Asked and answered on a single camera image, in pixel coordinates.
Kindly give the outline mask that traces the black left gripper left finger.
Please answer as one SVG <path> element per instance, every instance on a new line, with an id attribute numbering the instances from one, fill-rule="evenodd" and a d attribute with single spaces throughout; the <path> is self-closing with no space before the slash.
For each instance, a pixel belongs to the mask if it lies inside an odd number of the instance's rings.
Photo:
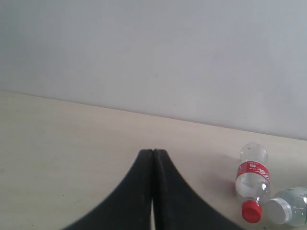
<path id="1" fill-rule="evenodd" d="M 154 153 L 142 149 L 119 185 L 67 230 L 149 230 Z"/>

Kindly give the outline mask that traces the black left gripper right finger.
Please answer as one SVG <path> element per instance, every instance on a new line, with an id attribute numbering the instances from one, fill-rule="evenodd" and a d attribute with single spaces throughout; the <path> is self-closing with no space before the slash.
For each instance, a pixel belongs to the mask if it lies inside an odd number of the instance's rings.
<path id="1" fill-rule="evenodd" d="M 157 230 L 242 229 L 190 187 L 166 150 L 153 152 L 153 215 Z"/>

